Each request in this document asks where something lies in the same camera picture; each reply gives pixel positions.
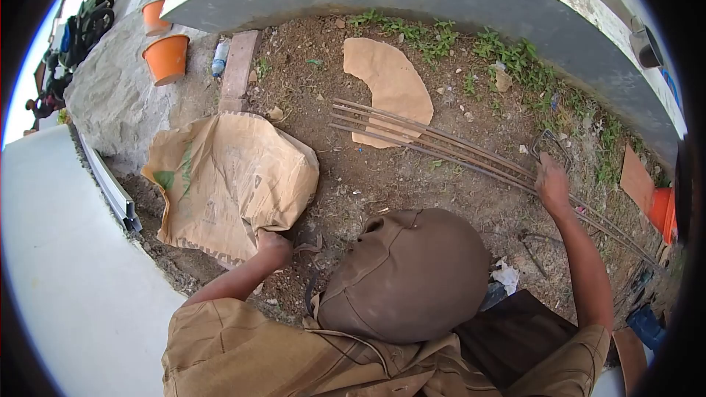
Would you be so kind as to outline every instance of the paper cement bag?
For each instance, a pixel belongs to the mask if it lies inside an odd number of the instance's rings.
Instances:
[[[259,228],[289,229],[318,183],[313,150],[247,112],[160,131],[149,154],[142,174],[167,204],[157,238],[232,265],[256,253]]]

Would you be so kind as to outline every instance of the concrete wall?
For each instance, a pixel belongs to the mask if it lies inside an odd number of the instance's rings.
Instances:
[[[639,67],[630,29],[601,0],[167,0],[163,19],[209,32],[239,31],[370,7],[413,19],[453,19],[466,31],[487,25],[511,39],[525,37],[674,163],[684,119],[659,71]]]
[[[66,125],[2,154],[3,264],[20,318],[67,396],[161,396],[167,325],[186,299],[123,235]]]

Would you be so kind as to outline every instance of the brown shirt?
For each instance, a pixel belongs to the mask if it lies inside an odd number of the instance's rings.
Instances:
[[[267,320],[224,298],[172,316],[162,357],[165,396],[495,397],[500,393],[460,355],[453,333],[391,345]],[[588,396],[610,343],[604,327],[582,329],[513,384],[505,396]]]

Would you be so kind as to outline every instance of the brick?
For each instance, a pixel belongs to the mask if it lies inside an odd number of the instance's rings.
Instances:
[[[221,99],[218,102],[218,112],[242,112],[247,102],[245,99],[234,99],[233,97],[221,95]]]
[[[248,89],[248,75],[252,70],[252,60],[260,47],[261,31],[236,33],[230,42],[228,60],[223,72],[221,99],[243,99]]]

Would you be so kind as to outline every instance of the white floor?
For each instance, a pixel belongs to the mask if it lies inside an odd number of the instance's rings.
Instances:
[[[67,396],[159,396],[186,299],[130,243],[66,125],[2,154],[3,264],[35,348]]]

